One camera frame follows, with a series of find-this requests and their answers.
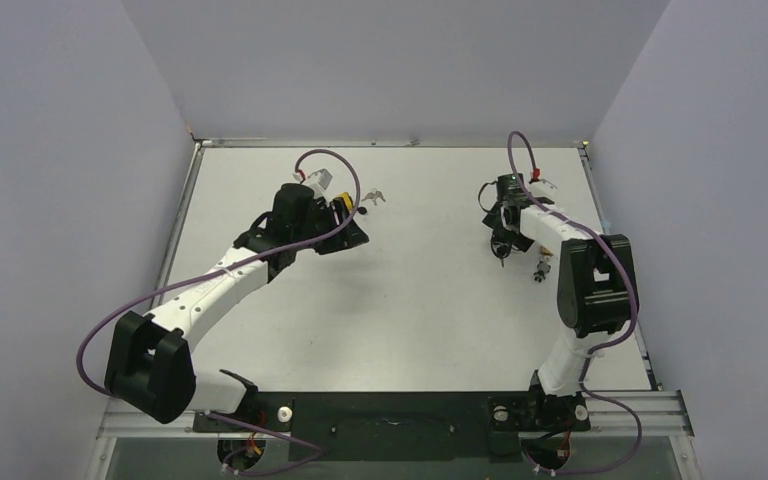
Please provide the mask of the yellow Opel padlock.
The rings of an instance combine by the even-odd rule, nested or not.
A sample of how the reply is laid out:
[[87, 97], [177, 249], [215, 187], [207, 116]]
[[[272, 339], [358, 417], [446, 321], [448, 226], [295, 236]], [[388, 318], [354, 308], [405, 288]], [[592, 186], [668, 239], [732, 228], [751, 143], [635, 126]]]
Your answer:
[[354, 203], [351, 196], [347, 192], [343, 192], [331, 200], [330, 207], [333, 212], [335, 224], [339, 226], [351, 216]]

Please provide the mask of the black-headed key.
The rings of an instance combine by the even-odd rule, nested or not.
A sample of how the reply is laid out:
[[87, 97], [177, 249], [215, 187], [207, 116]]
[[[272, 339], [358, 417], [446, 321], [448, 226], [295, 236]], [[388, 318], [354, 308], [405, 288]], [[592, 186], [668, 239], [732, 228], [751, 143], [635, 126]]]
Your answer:
[[511, 245], [506, 241], [491, 240], [490, 247], [492, 254], [500, 261], [502, 267], [505, 266], [505, 260], [511, 254]]

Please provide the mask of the silver key bunch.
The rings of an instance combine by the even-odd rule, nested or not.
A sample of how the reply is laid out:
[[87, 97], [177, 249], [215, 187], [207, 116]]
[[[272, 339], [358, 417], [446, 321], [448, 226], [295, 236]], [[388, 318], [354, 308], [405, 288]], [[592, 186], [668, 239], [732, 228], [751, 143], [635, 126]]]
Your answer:
[[381, 206], [386, 202], [384, 194], [380, 190], [373, 188], [360, 199], [358, 213], [360, 215], [367, 215], [371, 208]]

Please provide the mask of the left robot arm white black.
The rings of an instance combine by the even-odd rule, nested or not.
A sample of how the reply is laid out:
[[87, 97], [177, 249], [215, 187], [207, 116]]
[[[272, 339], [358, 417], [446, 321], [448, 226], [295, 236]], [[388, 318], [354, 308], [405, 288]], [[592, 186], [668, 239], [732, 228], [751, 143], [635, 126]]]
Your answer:
[[368, 243], [347, 193], [332, 199], [310, 182], [287, 183], [272, 207], [241, 233], [216, 264], [172, 299], [145, 314], [129, 311], [114, 326], [104, 386], [154, 420], [211, 411], [232, 429], [258, 416], [258, 388], [228, 369], [208, 371], [192, 358], [199, 342], [245, 297], [291, 266], [299, 251], [328, 255]]

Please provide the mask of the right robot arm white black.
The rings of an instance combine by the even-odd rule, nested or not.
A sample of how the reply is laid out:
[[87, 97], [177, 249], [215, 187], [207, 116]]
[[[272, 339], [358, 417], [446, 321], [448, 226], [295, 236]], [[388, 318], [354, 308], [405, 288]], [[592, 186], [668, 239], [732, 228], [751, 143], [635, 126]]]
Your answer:
[[540, 390], [524, 400], [526, 418], [548, 427], [564, 412], [561, 397], [580, 392], [582, 374], [594, 347], [621, 331], [638, 308], [630, 241], [623, 235], [583, 230], [551, 199], [555, 188], [532, 180], [522, 190], [518, 176], [491, 181], [496, 200], [483, 224], [491, 231], [490, 249], [499, 260], [513, 252], [539, 251], [535, 282], [557, 276], [556, 305], [562, 322], [548, 358], [536, 370]]

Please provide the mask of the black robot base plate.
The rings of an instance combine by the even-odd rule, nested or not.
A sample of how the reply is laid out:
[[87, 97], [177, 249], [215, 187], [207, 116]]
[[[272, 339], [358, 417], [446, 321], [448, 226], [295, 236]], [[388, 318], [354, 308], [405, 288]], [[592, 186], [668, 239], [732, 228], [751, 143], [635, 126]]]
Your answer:
[[591, 423], [581, 395], [535, 392], [261, 392], [225, 423], [199, 413], [197, 433], [244, 434], [245, 423], [292, 433], [291, 460], [324, 449], [326, 461], [515, 461], [521, 445]]

